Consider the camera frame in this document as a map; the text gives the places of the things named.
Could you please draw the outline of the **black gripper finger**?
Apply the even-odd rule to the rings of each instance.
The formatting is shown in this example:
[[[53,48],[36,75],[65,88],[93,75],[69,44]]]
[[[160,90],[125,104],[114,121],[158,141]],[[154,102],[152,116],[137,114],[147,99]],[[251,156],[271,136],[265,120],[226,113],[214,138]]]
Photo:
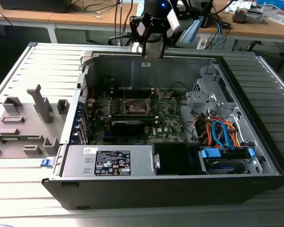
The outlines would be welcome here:
[[[146,43],[150,37],[150,28],[152,26],[151,15],[143,13],[140,17],[130,17],[130,28],[134,42],[142,45],[142,56],[146,55]]]
[[[162,21],[162,35],[165,45],[175,45],[177,36],[167,18]]]

